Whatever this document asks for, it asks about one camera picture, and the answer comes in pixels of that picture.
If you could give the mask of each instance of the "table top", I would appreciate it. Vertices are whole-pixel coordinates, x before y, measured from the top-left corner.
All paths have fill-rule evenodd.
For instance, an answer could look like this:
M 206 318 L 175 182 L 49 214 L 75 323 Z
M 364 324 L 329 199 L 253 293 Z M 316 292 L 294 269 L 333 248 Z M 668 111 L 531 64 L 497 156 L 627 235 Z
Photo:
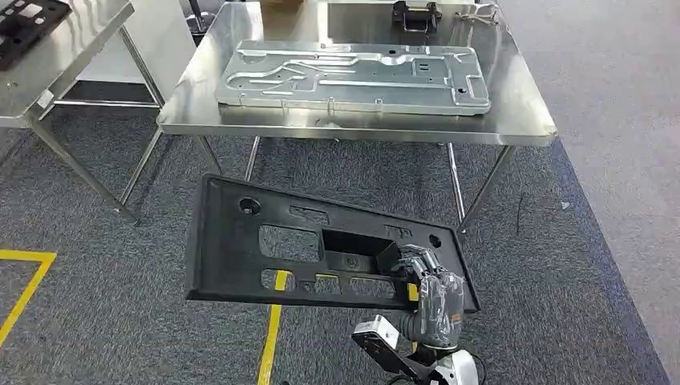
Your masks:
M 8 71 L 0 71 L 0 127 L 28 128 L 132 15 L 130 0 L 69 0 L 71 13 Z
M 492 101 L 478 116 L 230 107 L 214 96 L 242 40 L 422 45 L 394 28 L 390 4 L 303 2 L 292 27 L 258 2 L 227 2 L 158 117 L 168 134 L 278 136 L 547 146 L 557 130 L 496 4 L 443 4 L 430 46 L 472 47 Z

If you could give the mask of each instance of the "yellow line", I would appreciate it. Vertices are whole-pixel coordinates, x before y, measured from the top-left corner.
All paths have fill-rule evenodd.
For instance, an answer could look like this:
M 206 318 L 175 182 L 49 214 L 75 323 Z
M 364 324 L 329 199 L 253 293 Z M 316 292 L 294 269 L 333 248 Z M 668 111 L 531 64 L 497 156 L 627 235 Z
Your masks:
M 35 274 L 33 274 L 33 277 L 23 290 L 21 297 L 19 297 L 17 303 L 14 304 L 14 308 L 12 308 L 10 315 L 7 316 L 7 319 L 5 319 L 2 327 L 0 327 L 0 346 L 2 346 L 2 343 L 5 342 L 5 338 L 7 338 L 10 330 L 12 330 L 12 327 L 17 322 L 19 315 L 22 313 L 24 307 L 26 307 L 26 304 L 28 303 L 28 300 L 33 295 L 33 293 L 35 293 L 35 290 L 38 288 L 38 284 L 40 281 L 42 281 L 43 277 L 45 277 L 45 274 L 50 269 L 50 265 L 52 265 L 55 257 L 56 254 L 54 253 L 0 250 L 0 259 L 8 259 L 11 261 L 40 262 L 38 270 L 35 272 Z
M 408 300 L 409 301 L 418 301 L 418 286 L 409 283 L 408 284 Z M 411 344 L 411 349 L 415 351 L 415 348 L 418 347 L 417 342 L 413 342 Z
M 0 250 L 0 259 L 8 259 L 10 261 L 32 261 L 45 262 L 55 259 L 54 253 L 44 253 L 38 251 L 19 251 L 19 250 Z
M 275 290 L 284 290 L 285 281 L 288 277 L 285 270 L 277 270 L 274 282 Z M 276 339 L 278 336 L 278 324 L 281 321 L 281 305 L 272 305 L 269 313 L 269 329 L 265 340 L 265 349 L 262 351 L 260 360 L 260 373 L 257 376 L 257 385 L 269 385 L 272 377 L 272 366 L 274 365 L 274 351 L 276 350 Z

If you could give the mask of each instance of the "black plastic panel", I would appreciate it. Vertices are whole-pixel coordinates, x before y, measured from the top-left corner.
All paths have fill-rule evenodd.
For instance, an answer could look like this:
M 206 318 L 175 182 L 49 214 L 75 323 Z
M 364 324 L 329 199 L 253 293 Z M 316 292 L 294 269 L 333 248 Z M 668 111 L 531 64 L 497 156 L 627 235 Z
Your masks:
M 11 67 L 70 12 L 67 4 L 57 0 L 14 0 L 3 8 L 0 12 L 0 71 Z
M 311 247 L 318 258 L 266 257 L 262 226 L 316 234 Z M 417 302 L 409 301 L 408 278 L 390 271 L 398 246 L 406 244 L 433 249 L 445 267 L 464 276 L 465 310 L 479 309 L 453 229 L 206 175 L 187 245 L 187 299 L 413 309 Z M 285 290 L 268 288 L 261 281 L 265 270 L 288 271 L 294 280 Z M 337 278 L 339 294 L 315 289 L 318 278 L 328 277 Z M 365 290 L 365 282 L 387 282 L 393 296 Z

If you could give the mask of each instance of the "stainless steel table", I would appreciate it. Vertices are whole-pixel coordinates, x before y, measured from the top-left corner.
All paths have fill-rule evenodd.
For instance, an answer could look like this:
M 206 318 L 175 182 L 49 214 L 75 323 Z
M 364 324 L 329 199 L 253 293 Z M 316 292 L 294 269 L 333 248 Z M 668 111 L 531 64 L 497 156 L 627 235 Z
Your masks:
M 58 104 L 158 108 L 163 105 L 164 100 L 123 26 L 134 12 L 130 1 L 69 0 L 67 3 L 72 12 L 11 69 L 0 71 L 0 127 L 32 129 L 94 190 L 112 203 L 116 211 L 136 221 L 135 216 L 125 207 L 134 183 L 131 182 L 121 198 L 116 199 L 73 157 L 50 127 L 41 120 Z M 154 103 L 62 99 L 73 87 L 80 72 L 116 32 L 140 69 Z M 145 158 L 148 158 L 152 149 L 153 146 L 147 149 Z M 136 176 L 132 178 L 134 181 L 140 172 L 141 168 L 135 171 Z
M 253 172 L 260 136 L 395 140 L 448 143 L 460 229 L 480 208 L 516 146 L 547 146 L 557 135 L 548 109 L 496 4 L 439 5 L 436 34 L 418 44 L 476 49 L 492 108 L 479 116 L 405 115 L 296 108 L 228 107 L 214 92 L 236 45 L 245 39 L 414 45 L 399 33 L 385 3 L 305 2 L 293 28 L 263 25 L 257 2 L 228 2 L 196 50 L 170 100 L 158 116 L 163 133 L 256 136 L 245 179 Z M 503 146 L 482 189 L 467 211 L 451 142 Z M 219 172 L 214 156 L 208 161 Z

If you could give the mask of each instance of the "black cable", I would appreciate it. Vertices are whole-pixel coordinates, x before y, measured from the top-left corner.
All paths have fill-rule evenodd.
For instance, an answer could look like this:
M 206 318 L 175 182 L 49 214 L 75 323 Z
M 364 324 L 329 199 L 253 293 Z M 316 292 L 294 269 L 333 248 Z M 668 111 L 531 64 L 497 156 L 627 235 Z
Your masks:
M 472 357 L 476 358 L 477 361 L 479 361 L 482 364 L 482 369 L 484 370 L 484 377 L 482 377 L 482 380 L 480 381 L 480 385 L 484 385 L 484 381 L 487 380 L 487 366 L 484 365 L 484 361 L 478 355 L 475 355 L 473 353 L 470 353 L 470 355 Z
M 411 382 L 411 377 L 409 377 L 407 375 L 396 375 L 396 376 L 392 377 L 389 381 L 387 381 L 387 383 L 385 385 L 392 385 L 392 384 L 396 383 L 397 381 Z

